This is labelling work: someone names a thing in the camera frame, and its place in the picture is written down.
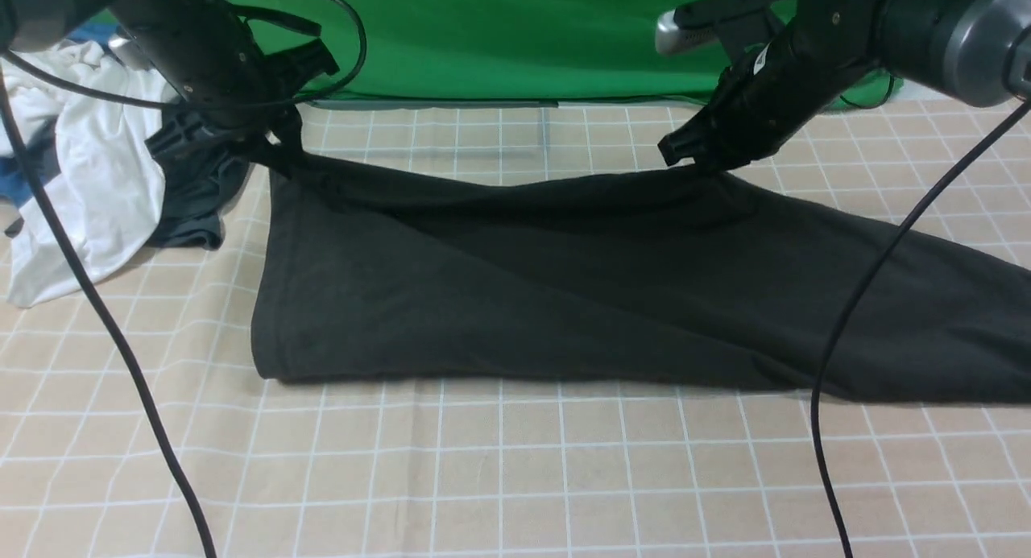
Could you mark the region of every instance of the white grid line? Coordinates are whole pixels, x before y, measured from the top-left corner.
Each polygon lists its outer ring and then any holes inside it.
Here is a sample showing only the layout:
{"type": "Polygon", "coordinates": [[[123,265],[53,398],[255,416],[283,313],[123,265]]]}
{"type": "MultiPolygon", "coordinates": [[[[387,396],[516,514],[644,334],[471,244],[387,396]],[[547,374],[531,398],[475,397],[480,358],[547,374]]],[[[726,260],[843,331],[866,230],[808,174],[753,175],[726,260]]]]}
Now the white grid line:
{"type": "Polygon", "coordinates": [[[756,455],[755,441],[752,440],[752,428],[749,426],[749,416],[744,411],[744,399],[737,395],[737,411],[741,415],[741,424],[744,426],[744,436],[749,445],[749,454],[752,456],[752,469],[756,472],[756,481],[759,484],[758,491],[763,499],[763,512],[766,513],[766,528],[773,543],[773,553],[780,558],[780,544],[777,543],[776,528],[773,526],[773,515],[770,514],[769,496],[766,495],[768,488],[763,482],[763,472],[759,469],[759,456],[756,455]]]}

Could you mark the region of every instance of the green screen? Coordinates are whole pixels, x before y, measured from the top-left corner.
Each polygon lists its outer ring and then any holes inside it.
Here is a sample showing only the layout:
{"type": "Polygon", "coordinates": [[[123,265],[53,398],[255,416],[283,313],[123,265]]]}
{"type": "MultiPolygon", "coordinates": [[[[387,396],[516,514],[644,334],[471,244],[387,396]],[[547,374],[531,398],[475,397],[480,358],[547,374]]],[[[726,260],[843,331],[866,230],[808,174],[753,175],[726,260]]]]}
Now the green screen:
{"type": "MultiPolygon", "coordinates": [[[[347,15],[326,0],[232,0],[323,25],[342,72],[357,52],[347,15]]],[[[656,20],[692,0],[346,0],[368,33],[368,60],[339,99],[605,100],[678,98],[704,102],[728,59],[719,45],[664,58],[656,20]]],[[[785,20],[794,3],[775,8],[785,20]]],[[[278,51],[305,39],[254,23],[259,44],[278,51]]],[[[872,104],[887,77],[847,93],[872,104]]],[[[308,90],[327,85],[313,81],[308,90]]]]}

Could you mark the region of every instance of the blue cloth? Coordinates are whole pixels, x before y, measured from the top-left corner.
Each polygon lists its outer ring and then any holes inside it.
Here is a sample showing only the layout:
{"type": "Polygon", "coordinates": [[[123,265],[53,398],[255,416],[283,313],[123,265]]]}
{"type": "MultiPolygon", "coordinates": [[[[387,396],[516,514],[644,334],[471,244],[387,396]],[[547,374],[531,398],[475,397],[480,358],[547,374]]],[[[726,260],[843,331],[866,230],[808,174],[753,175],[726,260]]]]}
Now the blue cloth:
{"type": "MultiPolygon", "coordinates": [[[[35,166],[40,173],[43,185],[61,172],[54,136],[55,123],[56,120],[52,120],[40,128],[27,145],[30,165],[35,166]]],[[[13,203],[15,207],[22,207],[32,199],[29,183],[25,180],[14,158],[0,158],[0,198],[13,203]]]]}
{"type": "Polygon", "coordinates": [[[105,51],[108,51],[107,41],[111,39],[111,35],[114,34],[115,29],[118,29],[118,25],[87,23],[68,35],[68,40],[78,43],[96,41],[100,43],[105,51]]]}

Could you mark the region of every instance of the pile of clothes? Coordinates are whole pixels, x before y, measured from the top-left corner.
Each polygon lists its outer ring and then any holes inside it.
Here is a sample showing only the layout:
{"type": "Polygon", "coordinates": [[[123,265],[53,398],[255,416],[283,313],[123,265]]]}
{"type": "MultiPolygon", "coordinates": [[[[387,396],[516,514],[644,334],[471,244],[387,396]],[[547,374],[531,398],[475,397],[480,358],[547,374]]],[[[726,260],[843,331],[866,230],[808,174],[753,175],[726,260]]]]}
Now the pile of clothes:
{"type": "MultiPolygon", "coordinates": [[[[23,58],[91,89],[167,102],[175,92],[154,69],[127,66],[106,42],[114,27],[90,25],[46,52],[23,58]]],[[[32,165],[46,187],[93,282],[144,247],[218,249],[220,210],[239,192],[250,164],[224,151],[199,151],[162,168],[145,141],[165,118],[44,84],[4,62],[4,85],[32,165]]],[[[15,206],[7,300],[29,307],[78,290],[64,257],[0,134],[0,201],[15,206]]]]}

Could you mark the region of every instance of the black cable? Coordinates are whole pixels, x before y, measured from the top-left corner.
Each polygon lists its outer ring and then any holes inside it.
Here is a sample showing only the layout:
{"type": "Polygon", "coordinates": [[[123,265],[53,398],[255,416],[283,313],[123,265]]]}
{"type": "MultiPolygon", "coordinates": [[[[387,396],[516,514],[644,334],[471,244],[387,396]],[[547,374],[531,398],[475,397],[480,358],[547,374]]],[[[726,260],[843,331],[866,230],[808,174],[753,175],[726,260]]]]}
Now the black cable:
{"type": "MultiPolygon", "coordinates": [[[[0,80],[3,80],[2,66],[0,66],[0,80]]],[[[190,506],[190,514],[197,525],[197,532],[204,548],[204,556],[206,558],[215,558],[211,529],[204,519],[204,511],[201,508],[197,495],[190,485],[190,481],[175,458],[175,451],[168,440],[165,426],[161,423],[158,407],[154,403],[154,396],[151,395],[151,390],[146,386],[146,378],[143,376],[143,371],[140,370],[139,362],[136,360],[129,341],[126,340],[125,334],[119,330],[118,323],[111,317],[111,313],[107,309],[107,306],[104,305],[103,298],[100,298],[100,294],[97,293],[97,288],[90,281],[90,276],[86,273],[86,268],[82,267],[82,262],[75,254],[75,248],[68,239],[68,234],[61,225],[61,220],[54,209],[54,204],[51,202],[49,196],[46,195],[46,190],[43,189],[42,179],[39,177],[39,170],[30,161],[29,151],[26,149],[25,139],[23,139],[22,133],[18,129],[14,112],[10,106],[10,96],[8,96],[7,88],[4,85],[0,85],[0,121],[3,122],[7,139],[10,140],[11,151],[14,153],[14,159],[18,162],[18,166],[22,169],[22,175],[25,176],[29,185],[29,190],[32,192],[32,197],[36,199],[36,203],[39,205],[39,210],[42,212],[46,225],[49,226],[51,231],[54,233],[54,239],[57,240],[58,247],[61,249],[61,254],[64,255],[65,261],[67,261],[72,274],[75,276],[75,281],[86,294],[90,305],[93,306],[97,316],[100,317],[100,321],[104,324],[104,328],[107,329],[107,333],[111,335],[111,340],[114,341],[114,346],[122,355],[122,359],[126,362],[129,374],[136,385],[137,393],[139,393],[140,403],[143,404],[143,411],[146,413],[146,420],[151,423],[151,429],[158,440],[161,455],[165,458],[165,463],[168,464],[168,469],[171,471],[179,491],[182,492],[182,498],[186,499],[187,505],[190,506]]]]}
{"type": "Polygon", "coordinates": [[[849,320],[852,314],[856,310],[856,306],[859,305],[859,301],[866,294],[866,290],[870,287],[873,278],[876,277],[877,272],[884,267],[885,263],[888,262],[888,258],[898,247],[902,237],[906,235],[912,229],[920,217],[927,211],[927,208],[931,207],[934,200],[941,195],[941,193],[949,187],[950,184],[955,182],[957,177],[960,176],[966,169],[979,158],[993,143],[999,140],[1012,126],[1017,125],[1025,116],[1031,111],[1031,102],[1025,101],[1021,103],[1017,109],[1013,110],[1002,123],[1000,123],[995,129],[993,129],[984,139],[979,140],[975,146],[972,147],[956,162],[956,165],[952,167],[938,184],[935,184],[931,188],[927,195],[925,195],[917,206],[912,208],[912,211],[906,216],[905,220],[899,225],[898,231],[895,232],[895,236],[892,238],[891,242],[885,247],[882,251],[879,257],[873,261],[873,264],[867,270],[866,274],[860,280],[859,285],[856,290],[853,291],[852,296],[841,310],[841,315],[838,317],[837,321],[834,323],[834,327],[831,329],[831,334],[827,339],[827,346],[824,349],[823,356],[820,358],[820,367],[817,371],[817,379],[812,385],[812,397],[809,403],[809,419],[812,424],[812,448],[816,450],[817,454],[817,466],[820,469],[820,478],[824,483],[824,491],[827,493],[827,502],[831,506],[831,514],[834,515],[834,524],[837,526],[838,536],[841,539],[841,548],[844,551],[845,558],[853,558],[852,545],[849,541],[849,532],[845,528],[844,519],[841,517],[841,510],[838,506],[837,497],[834,495],[834,486],[831,484],[830,473],[827,470],[827,459],[824,456],[824,445],[823,438],[820,436],[820,394],[824,387],[824,380],[827,376],[827,368],[830,364],[831,356],[834,354],[834,349],[837,348],[838,340],[841,338],[841,333],[844,331],[845,326],[849,324],[849,320]]]}
{"type": "MultiPolygon", "coordinates": [[[[359,17],[358,11],[355,10],[353,6],[345,0],[329,0],[333,4],[336,4],[342,8],[347,15],[350,15],[352,22],[355,24],[355,29],[358,31],[358,58],[355,60],[355,66],[351,67],[351,71],[347,72],[339,80],[333,83],[325,89],[315,91],[312,93],[299,94],[294,97],[288,97],[285,99],[276,101],[268,101],[264,103],[247,103],[243,105],[232,105],[234,109],[252,109],[252,108],[272,108],[272,107],[290,107],[292,105],[298,105],[301,103],[307,103],[309,101],[317,101],[320,99],[327,99],[333,96],[335,93],[345,88],[351,81],[358,77],[361,73],[362,68],[365,67],[365,60],[368,56],[368,37],[365,33],[365,24],[362,23],[361,17],[359,17]]],[[[86,97],[91,97],[93,99],[99,99],[101,101],[110,101],[112,103],[121,103],[123,105],[129,105],[131,107],[143,107],[144,109],[162,109],[171,111],[220,111],[227,107],[226,105],[206,105],[206,104],[195,104],[195,103],[162,103],[160,101],[147,101],[143,99],[136,99],[134,97],[126,97],[125,95],[119,95],[115,93],[107,93],[104,91],[97,91],[95,89],[90,89],[88,87],[82,87],[80,85],[73,84],[71,81],[65,80],[62,77],[58,77],[37,68],[32,63],[29,63],[25,59],[22,59],[18,55],[6,52],[3,54],[4,59],[10,61],[12,65],[19,67],[26,73],[42,80],[43,83],[49,84],[58,89],[62,89],[67,92],[77,93],[79,95],[85,95],[86,97]]]]}
{"type": "Polygon", "coordinates": [[[888,104],[888,102],[892,98],[892,93],[895,93],[895,86],[896,86],[896,84],[898,84],[898,77],[896,77],[895,75],[892,75],[892,74],[888,74],[888,90],[885,91],[885,96],[883,98],[880,98],[880,101],[878,101],[877,103],[875,103],[873,105],[860,105],[859,103],[853,103],[852,101],[849,101],[847,99],[845,99],[844,95],[841,95],[838,98],[845,105],[847,105],[850,107],[854,107],[856,109],[864,109],[864,110],[876,109],[878,107],[884,107],[885,105],[888,104]]]}

